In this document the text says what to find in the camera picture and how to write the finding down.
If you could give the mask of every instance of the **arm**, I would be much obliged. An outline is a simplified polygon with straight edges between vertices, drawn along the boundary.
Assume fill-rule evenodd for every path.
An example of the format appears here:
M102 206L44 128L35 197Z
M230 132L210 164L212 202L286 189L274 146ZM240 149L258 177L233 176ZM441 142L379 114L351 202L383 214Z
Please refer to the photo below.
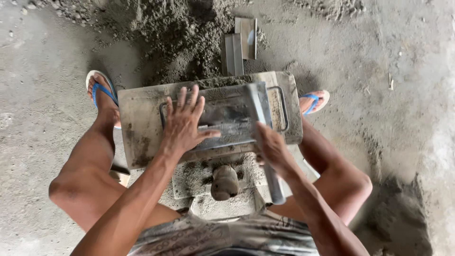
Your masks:
M87 232L71 255L126 255L157 205L183 153L206 138L219 136L219 131L198 133L197 123L205 101L201 97L196 105L196 85L187 103L186 92L183 87L175 111L171 99L167 98L163 141L152 162Z
M287 150L283 138L268 126L257 123L263 158L289 184L320 255L369 255L358 238L324 201Z

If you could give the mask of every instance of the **blue flip-flop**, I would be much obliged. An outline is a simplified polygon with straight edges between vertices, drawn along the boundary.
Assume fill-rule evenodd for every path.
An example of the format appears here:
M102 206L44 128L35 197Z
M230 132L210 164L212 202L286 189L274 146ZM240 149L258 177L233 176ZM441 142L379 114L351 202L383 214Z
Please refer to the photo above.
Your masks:
M313 111L313 109L316 107L316 105L318 104L318 101L319 101L319 97L314 95L314 94L304 94L298 98L302 98L302 97L308 97L308 98L312 98L314 101L313 103L311 104L310 108L305 112L303 113L304 116L310 114L310 113L315 113L319 110L321 110L323 107L325 107L325 105L327 105L327 103L329 102L329 99L330 99L330 93L326 90L322 90L324 92L324 95L321 97L324 99L324 102L316 109Z
M114 86L113 86L112 82L109 80L109 78L103 72L98 71L98 70L92 70L92 71L88 72L87 77L86 77L87 90L88 90L88 85L89 85L89 82L90 82L90 77L94 76L95 73L98 73L99 75L104 77L104 79L107 81L107 83L109 83L109 86L111 87L111 91L112 91L112 93L111 93L110 91L108 91L101 84L95 83L93 85L93 90L92 90L92 93L91 93L91 95L93 97L93 103L95 104L95 107L98 108L98 106L96 104L96 92L98 90L101 90L102 92L107 94L109 97L111 97L111 99L114 101L114 103L118 106L118 99L117 99L117 94L115 93L115 90L114 90Z

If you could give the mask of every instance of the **leg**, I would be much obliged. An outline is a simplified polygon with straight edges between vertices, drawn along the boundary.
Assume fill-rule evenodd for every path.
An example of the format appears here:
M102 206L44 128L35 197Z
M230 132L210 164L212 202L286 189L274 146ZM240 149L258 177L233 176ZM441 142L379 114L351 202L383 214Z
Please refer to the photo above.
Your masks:
M110 91L102 76L96 81ZM95 79L89 86L89 96ZM98 116L92 127L74 147L68 161L49 186L50 199L62 208L84 231L88 231L126 188L114 181L108 172L114 159L114 125L119 125L117 105L97 91ZM147 227L172 221L180 215L163 205L157 205Z
M305 112L312 99L301 98ZM332 210L348 225L372 190L369 177L345 159L313 126L302 117L303 139L298 146L303 157L321 174L314 186ZM304 221L293 196L283 205L272 205L270 211Z

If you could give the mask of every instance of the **shorts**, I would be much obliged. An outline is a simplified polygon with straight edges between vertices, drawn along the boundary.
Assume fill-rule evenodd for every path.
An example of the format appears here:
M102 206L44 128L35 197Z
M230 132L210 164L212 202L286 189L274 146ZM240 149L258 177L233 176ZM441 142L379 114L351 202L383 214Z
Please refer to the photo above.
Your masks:
M231 222L203 220L189 212L144 230L128 255L216 255L225 250L258 256L319 255L305 223L265 209Z

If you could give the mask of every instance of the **concrete floor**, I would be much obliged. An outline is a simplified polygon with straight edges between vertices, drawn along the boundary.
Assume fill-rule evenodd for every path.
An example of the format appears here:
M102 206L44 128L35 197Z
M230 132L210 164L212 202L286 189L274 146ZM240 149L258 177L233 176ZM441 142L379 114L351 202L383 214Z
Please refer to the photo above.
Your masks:
M0 1L0 255L69 254L84 233L49 201L47 186L96 117L86 73L101 64L117 89L142 86L141 49L102 47L109 34L50 9L24 16L27 2L18 2ZM330 91L329 105L309 120L372 177L377 193L388 177L416 179L433 254L455 255L453 3L365 5L366 13L340 22L273 0L233 11L258 17L268 41L245 70L288 66L302 93ZM116 164L125 166L120 131L114 136Z

